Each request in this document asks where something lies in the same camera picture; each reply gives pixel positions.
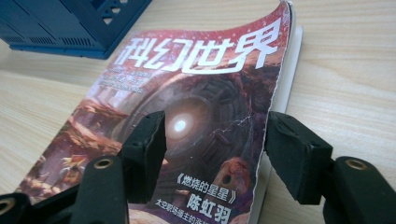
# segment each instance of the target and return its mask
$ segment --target dark blue container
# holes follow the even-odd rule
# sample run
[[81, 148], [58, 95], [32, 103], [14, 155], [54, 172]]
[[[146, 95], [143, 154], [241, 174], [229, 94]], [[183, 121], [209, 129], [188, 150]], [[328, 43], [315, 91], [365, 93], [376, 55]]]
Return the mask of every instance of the dark blue container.
[[12, 49], [106, 59], [151, 0], [0, 0]]

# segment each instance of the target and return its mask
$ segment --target curled magazine cover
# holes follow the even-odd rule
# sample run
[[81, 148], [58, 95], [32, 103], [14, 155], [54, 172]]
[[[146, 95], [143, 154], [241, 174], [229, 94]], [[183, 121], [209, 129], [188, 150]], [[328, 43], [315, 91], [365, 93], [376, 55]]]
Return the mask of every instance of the curled magazine cover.
[[129, 35], [18, 191], [40, 202], [116, 155], [147, 114], [165, 111], [167, 151], [131, 223], [246, 223], [267, 115], [290, 35], [290, 6], [225, 31]]

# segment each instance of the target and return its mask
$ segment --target wood grain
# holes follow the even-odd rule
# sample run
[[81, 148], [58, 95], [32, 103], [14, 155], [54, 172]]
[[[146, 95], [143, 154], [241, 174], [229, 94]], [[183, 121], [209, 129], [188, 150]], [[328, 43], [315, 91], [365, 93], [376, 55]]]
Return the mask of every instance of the wood grain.
[[[132, 30], [227, 29], [276, 0], [154, 0]], [[396, 189], [396, 1], [295, 1], [304, 26], [288, 113], [334, 147], [377, 167]], [[13, 51], [0, 42], [0, 194], [13, 191], [108, 65]], [[323, 223], [273, 172], [260, 223]]]

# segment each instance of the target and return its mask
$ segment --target magazine pages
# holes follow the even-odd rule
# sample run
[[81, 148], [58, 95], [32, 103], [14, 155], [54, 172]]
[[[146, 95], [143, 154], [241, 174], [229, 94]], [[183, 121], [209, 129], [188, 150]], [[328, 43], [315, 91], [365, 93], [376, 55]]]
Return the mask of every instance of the magazine pages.
[[[294, 72], [297, 67], [298, 57], [300, 53], [300, 47], [303, 40], [303, 26], [296, 25], [296, 17], [293, 6], [291, 2], [290, 4], [290, 12], [291, 12], [291, 23], [290, 23], [290, 34], [288, 46], [286, 48], [286, 53], [283, 59], [283, 63], [281, 64], [281, 70], [279, 74], [279, 78], [276, 85], [276, 92], [272, 101], [271, 111], [277, 111], [281, 113], [285, 113], [290, 91], [291, 85], [294, 79]], [[264, 200], [265, 191], [268, 186], [268, 182], [270, 180], [270, 174], [272, 171], [272, 165], [268, 158], [268, 156], [263, 153], [262, 160], [259, 166], [258, 172], [258, 180], [256, 183], [256, 189], [254, 192], [254, 202], [250, 211], [250, 219], [249, 223], [255, 224], [258, 223], [260, 212], [262, 210], [262, 203]]]
[[[130, 221], [248, 222], [253, 199], [260, 209], [265, 191], [254, 197], [291, 14], [281, 1], [268, 16], [231, 30], [134, 33], [18, 191], [37, 203], [77, 185], [89, 161], [116, 155], [143, 117], [163, 110], [163, 166], [151, 201], [129, 203]], [[269, 174], [267, 163], [261, 173]]]

